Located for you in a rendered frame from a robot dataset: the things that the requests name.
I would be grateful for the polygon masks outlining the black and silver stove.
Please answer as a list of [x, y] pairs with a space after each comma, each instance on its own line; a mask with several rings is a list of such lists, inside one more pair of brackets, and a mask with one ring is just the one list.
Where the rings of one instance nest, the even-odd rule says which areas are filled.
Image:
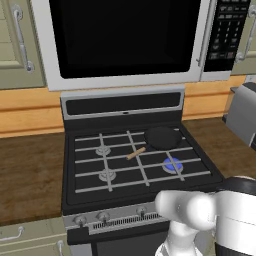
[[[155, 256], [169, 222], [155, 210], [162, 190], [212, 192], [223, 175], [182, 124], [184, 87], [146, 86], [64, 92], [62, 217], [72, 256]], [[144, 132], [169, 127], [177, 148], [149, 149]], [[136, 209], [144, 206], [143, 218]], [[104, 225], [99, 212], [110, 219]], [[76, 216], [86, 217], [80, 228]]]

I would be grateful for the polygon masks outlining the silver stove knob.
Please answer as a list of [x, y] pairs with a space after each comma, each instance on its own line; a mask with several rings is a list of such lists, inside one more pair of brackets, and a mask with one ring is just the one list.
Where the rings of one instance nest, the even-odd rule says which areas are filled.
[[104, 224], [106, 225], [107, 222], [109, 221], [110, 219], [110, 215], [103, 211], [103, 212], [99, 212], [98, 215], [97, 215], [97, 218]]
[[78, 225], [80, 228], [84, 227], [86, 222], [86, 217], [83, 215], [79, 215], [74, 218], [74, 223]]
[[147, 209], [144, 206], [139, 206], [136, 209], [137, 215], [140, 216], [141, 218], [143, 218], [145, 216], [146, 212], [147, 212]]

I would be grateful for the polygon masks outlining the silver microwave oven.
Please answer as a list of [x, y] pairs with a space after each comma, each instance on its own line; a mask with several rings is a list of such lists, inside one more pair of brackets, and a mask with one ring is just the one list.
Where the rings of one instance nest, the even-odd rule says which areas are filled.
[[31, 0], [49, 90], [226, 80], [251, 0]]

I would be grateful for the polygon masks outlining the silver toaster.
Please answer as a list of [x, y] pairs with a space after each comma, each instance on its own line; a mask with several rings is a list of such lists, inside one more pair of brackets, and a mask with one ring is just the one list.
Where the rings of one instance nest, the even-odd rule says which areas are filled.
[[235, 90], [226, 125], [256, 151], [256, 83], [247, 82]]

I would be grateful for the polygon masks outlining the sage green cupboard door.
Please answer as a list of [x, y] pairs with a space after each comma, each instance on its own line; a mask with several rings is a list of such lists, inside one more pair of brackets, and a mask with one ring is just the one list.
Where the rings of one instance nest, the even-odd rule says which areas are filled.
[[[24, 68], [12, 6], [18, 4], [23, 11], [20, 20], [27, 58], [34, 64], [33, 73]], [[43, 65], [36, 35], [30, 0], [0, 0], [0, 89], [45, 87]]]
[[[8, 252], [0, 251], [0, 256], [59, 256], [57, 242]], [[71, 256], [70, 249], [65, 243], [63, 246], [63, 255]]]
[[247, 15], [242, 37], [238, 47], [238, 53], [242, 56], [234, 64], [232, 75], [256, 74], [256, 14]]

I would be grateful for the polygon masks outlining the sage green drawer front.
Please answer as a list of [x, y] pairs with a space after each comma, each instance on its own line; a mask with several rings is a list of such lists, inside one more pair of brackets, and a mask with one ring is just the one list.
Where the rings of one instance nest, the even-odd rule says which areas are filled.
[[4, 246], [20, 246], [66, 234], [61, 217], [0, 227], [0, 251]]

